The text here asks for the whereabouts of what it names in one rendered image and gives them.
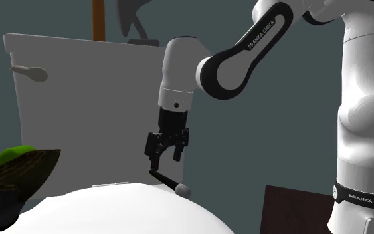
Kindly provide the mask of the orange-brown upright stick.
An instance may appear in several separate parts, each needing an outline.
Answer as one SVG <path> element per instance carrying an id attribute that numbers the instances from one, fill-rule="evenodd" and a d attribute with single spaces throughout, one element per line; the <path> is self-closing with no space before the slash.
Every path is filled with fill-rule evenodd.
<path id="1" fill-rule="evenodd" d="M 94 41 L 106 40 L 104 0 L 92 0 L 92 39 Z"/>

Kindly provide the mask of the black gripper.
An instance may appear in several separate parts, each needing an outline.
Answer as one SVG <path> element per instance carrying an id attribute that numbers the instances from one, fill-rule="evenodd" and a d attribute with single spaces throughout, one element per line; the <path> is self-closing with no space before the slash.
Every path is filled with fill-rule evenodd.
<path id="1" fill-rule="evenodd" d="M 164 108 L 159 109 L 158 126 L 159 133 L 149 132 L 144 154 L 151 162 L 150 170 L 157 171 L 162 153 L 168 147 L 168 136 L 176 135 L 174 143 L 173 159 L 181 160 L 184 147 L 189 144 L 189 128 L 186 128 L 188 111 L 174 112 Z"/>

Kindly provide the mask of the dark brown and green object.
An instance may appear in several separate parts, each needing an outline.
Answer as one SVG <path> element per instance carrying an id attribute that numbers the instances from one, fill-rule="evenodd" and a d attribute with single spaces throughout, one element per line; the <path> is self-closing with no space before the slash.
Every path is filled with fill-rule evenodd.
<path id="1" fill-rule="evenodd" d="M 0 153 L 0 231 L 12 226 L 22 208 L 45 183 L 61 150 L 16 146 Z"/>

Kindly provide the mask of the grey figure on base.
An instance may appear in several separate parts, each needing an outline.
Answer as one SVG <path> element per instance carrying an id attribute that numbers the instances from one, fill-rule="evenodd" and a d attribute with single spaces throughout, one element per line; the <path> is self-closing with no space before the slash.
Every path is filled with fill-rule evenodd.
<path id="1" fill-rule="evenodd" d="M 141 24 L 137 11 L 152 0 L 114 0 L 117 20 L 124 37 L 127 37 L 133 25 L 140 36 L 138 39 L 129 39 L 128 44 L 146 45 L 158 47 L 160 42 L 157 39 L 150 39 Z"/>

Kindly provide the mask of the black stick with white tip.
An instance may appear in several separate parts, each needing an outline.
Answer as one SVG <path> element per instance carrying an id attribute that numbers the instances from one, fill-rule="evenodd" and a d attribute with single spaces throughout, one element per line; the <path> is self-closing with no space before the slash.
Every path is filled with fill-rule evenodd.
<path id="1" fill-rule="evenodd" d="M 185 199 L 189 199 L 191 197 L 191 190 L 186 185 L 173 181 L 155 170 L 150 170 L 149 173 L 162 184 L 172 189 L 176 195 Z"/>

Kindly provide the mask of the dark brown robot stand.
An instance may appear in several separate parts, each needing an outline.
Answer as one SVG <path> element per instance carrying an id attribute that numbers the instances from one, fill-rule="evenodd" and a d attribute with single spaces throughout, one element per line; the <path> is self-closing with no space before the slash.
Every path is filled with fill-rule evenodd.
<path id="1" fill-rule="evenodd" d="M 331 234 L 333 197 L 267 185 L 260 234 Z"/>

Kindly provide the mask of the white toilet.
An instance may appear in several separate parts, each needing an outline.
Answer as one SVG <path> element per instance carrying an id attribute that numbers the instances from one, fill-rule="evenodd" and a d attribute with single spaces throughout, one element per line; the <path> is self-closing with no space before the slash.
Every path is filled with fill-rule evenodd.
<path id="1" fill-rule="evenodd" d="M 149 174 L 163 47 L 7 33 L 24 145 L 59 149 L 39 203 L 0 234 L 233 234 Z"/>

